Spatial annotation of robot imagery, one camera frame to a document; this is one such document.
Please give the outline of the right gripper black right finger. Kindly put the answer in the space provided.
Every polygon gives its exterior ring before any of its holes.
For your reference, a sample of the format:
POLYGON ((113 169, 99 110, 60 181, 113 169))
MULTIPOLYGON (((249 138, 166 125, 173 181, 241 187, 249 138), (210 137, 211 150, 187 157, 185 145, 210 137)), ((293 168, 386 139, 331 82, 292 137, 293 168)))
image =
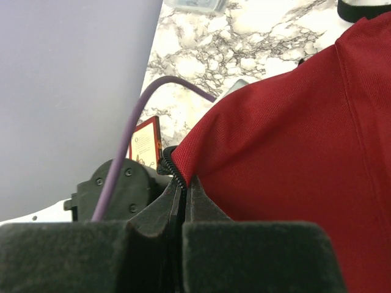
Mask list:
POLYGON ((345 292, 326 233, 309 222, 235 222, 193 177, 182 226, 185 292, 345 292))

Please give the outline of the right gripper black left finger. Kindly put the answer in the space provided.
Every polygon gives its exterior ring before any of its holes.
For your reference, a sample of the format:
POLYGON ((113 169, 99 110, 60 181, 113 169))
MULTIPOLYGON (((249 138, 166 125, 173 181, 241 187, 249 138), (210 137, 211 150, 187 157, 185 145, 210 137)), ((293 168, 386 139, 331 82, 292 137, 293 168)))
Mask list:
POLYGON ((2 292, 174 292, 169 183, 130 220, 1 227, 2 292))

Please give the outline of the red book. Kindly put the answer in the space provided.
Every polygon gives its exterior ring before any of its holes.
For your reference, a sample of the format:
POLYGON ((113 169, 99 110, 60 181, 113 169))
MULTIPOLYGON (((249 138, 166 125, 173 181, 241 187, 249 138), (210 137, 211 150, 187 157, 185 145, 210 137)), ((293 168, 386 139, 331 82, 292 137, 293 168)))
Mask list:
POLYGON ((136 126, 126 158, 156 169, 161 154, 159 117, 153 116, 136 126))

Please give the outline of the red backpack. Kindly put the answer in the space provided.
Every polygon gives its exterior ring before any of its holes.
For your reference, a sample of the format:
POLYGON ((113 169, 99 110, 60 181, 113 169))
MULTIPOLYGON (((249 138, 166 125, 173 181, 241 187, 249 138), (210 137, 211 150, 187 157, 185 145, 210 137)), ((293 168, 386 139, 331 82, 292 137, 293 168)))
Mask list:
POLYGON ((235 222, 309 222, 345 292, 390 291, 390 5, 339 1, 351 23, 294 69, 221 99, 163 152, 235 222))

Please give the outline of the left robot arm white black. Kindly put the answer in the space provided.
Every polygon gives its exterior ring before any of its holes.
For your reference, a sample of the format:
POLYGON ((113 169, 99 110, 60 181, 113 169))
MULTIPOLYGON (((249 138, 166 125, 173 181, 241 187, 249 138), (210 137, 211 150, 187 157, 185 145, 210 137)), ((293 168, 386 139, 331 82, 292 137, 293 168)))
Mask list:
MULTIPOLYGON (((106 182, 111 162, 105 162, 89 180, 79 183, 69 199, 32 214, 2 221, 1 224, 89 221, 106 182)), ((131 219, 155 201, 170 181, 170 176, 158 175, 151 167, 125 159, 103 219, 131 219)))

